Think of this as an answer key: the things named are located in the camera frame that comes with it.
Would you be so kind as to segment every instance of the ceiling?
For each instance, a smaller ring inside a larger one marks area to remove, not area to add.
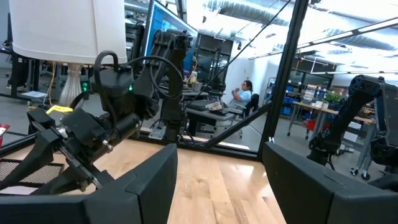
[[[286,0],[187,0],[188,23],[209,35],[248,41],[276,14]],[[294,4],[280,13],[273,25],[264,30],[252,54],[281,49],[286,40]],[[322,0],[307,9],[299,43],[339,34],[396,17],[396,0]],[[303,49],[314,54],[306,58],[326,63],[378,69],[393,67],[398,56],[398,29],[387,28]]]

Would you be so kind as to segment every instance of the floor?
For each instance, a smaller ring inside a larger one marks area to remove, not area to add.
[[[10,89],[7,89],[5,77],[5,73],[9,72],[9,70],[1,70],[0,69],[0,93],[9,93]],[[48,77],[41,77],[40,81],[45,82]],[[9,98],[0,97],[0,124],[6,123],[10,124],[10,131],[24,133],[27,134],[28,120],[26,116],[27,105],[26,102],[13,100]],[[103,113],[101,109],[100,99],[97,95],[91,95],[88,101],[84,102],[83,109],[89,113],[94,115],[100,115]],[[156,117],[144,121],[143,126],[149,128],[155,120],[159,118],[159,113]],[[243,128],[243,137],[240,139],[238,134],[235,133],[229,138],[225,140],[225,142],[240,144],[243,146],[247,146],[250,150],[258,151],[259,143],[261,141],[262,130],[264,129],[264,124],[266,122],[266,115],[260,116],[258,119],[253,121],[249,126]],[[278,126],[275,131],[275,142],[276,144],[281,145],[291,151],[296,152],[302,156],[307,156],[310,151],[308,149],[308,140],[305,140],[305,132],[306,129],[299,124],[294,124],[292,127],[291,135],[287,136],[287,128],[289,126],[289,120],[281,118],[278,121]],[[223,131],[222,128],[218,128],[216,130],[216,134],[219,134]],[[198,137],[201,138],[210,138],[209,134],[199,133]],[[3,144],[6,144],[11,141],[15,141],[21,138],[20,136],[14,136],[11,134],[6,134],[3,139]],[[356,161],[358,160],[359,152],[355,151],[354,153],[346,153],[340,157],[333,157],[333,163],[338,172],[350,176],[352,178],[358,179],[362,181],[360,175],[353,177],[349,169],[356,165]],[[380,170],[383,170],[383,166],[379,166],[372,163],[369,168],[369,175],[371,176],[371,180],[374,180],[378,177],[382,176]]]
[[[119,177],[162,146],[124,141],[95,162]],[[7,158],[23,159],[30,148]],[[61,154],[55,162],[65,162]],[[90,186],[85,193],[94,191]],[[179,149],[177,184],[169,224],[282,224],[283,215],[259,162]]]

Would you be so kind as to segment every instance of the chair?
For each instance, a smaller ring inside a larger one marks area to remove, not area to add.
[[[228,125],[216,125],[214,127],[214,130],[217,129],[217,127],[224,127],[225,130],[227,130],[228,128],[232,127],[234,124],[234,121],[241,121],[242,119],[244,119],[245,117],[249,116],[250,114],[250,110],[252,109],[252,111],[256,111],[259,107],[259,95],[257,93],[253,94],[251,96],[251,100],[250,102],[246,105],[246,106],[242,106],[242,105],[236,105],[239,109],[234,109],[234,108],[224,108],[224,110],[228,110],[230,113],[234,113],[236,114],[236,116],[231,119],[230,123]],[[243,130],[240,129],[238,131],[239,134],[239,138],[243,137]]]

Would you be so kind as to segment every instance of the black monitor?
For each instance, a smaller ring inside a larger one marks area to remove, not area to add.
[[[8,14],[7,42],[12,42],[11,14]]]
[[[187,52],[183,62],[184,70],[191,71],[193,65],[193,56],[197,42],[198,31],[186,22],[182,21],[173,12],[168,10],[162,3],[156,0],[150,0],[147,22],[144,34],[143,55],[150,55],[155,33],[157,30],[167,31],[168,29],[186,30],[192,37],[191,48]]]

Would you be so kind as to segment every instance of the white lampshade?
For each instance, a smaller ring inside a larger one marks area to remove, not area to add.
[[[11,0],[12,47],[26,57],[94,64],[104,50],[127,61],[124,0]],[[102,63],[112,63],[107,56]]]

